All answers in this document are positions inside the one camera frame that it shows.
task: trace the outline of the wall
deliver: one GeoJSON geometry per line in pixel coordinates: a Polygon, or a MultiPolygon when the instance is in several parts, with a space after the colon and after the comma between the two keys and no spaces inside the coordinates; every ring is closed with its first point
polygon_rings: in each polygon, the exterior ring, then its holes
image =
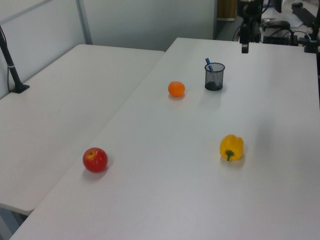
{"type": "MultiPolygon", "coordinates": [[[[3,24],[2,29],[22,82],[85,43],[76,0],[49,1],[3,24]]],[[[7,63],[0,51],[0,99],[7,93],[7,63]]]]}
{"type": "Polygon", "coordinates": [[[94,45],[166,51],[177,37],[213,39],[217,0],[79,0],[94,45]]]}

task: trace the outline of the blue pen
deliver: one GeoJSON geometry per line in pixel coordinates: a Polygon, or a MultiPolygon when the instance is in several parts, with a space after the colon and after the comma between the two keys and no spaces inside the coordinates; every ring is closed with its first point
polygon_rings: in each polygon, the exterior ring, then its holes
{"type": "Polygon", "coordinates": [[[205,61],[206,61],[206,64],[208,64],[208,68],[209,68],[210,72],[213,72],[214,69],[211,66],[211,62],[210,62],[209,58],[206,58],[205,61]]]}

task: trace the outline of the orange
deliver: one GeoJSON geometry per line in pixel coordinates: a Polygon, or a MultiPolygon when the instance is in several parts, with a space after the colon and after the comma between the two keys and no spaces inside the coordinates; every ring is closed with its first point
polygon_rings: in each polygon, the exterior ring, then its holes
{"type": "Polygon", "coordinates": [[[180,81],[172,81],[168,86],[169,93],[174,97],[181,97],[185,90],[185,85],[180,81]]]}

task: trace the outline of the pen holder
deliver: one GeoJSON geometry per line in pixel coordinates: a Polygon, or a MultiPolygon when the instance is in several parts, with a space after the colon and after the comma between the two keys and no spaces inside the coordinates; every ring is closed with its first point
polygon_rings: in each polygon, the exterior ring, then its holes
{"type": "Polygon", "coordinates": [[[222,89],[224,82],[225,65],[218,62],[211,62],[213,71],[210,71],[209,64],[205,65],[205,85],[204,87],[210,91],[218,91],[222,89]]]}

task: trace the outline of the apple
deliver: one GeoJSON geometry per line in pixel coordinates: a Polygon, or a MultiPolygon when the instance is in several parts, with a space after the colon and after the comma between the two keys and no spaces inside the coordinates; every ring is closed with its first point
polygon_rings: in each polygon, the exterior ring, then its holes
{"type": "Polygon", "coordinates": [[[101,148],[91,147],[85,151],[82,160],[86,169],[98,173],[106,168],[108,156],[101,148]]]}

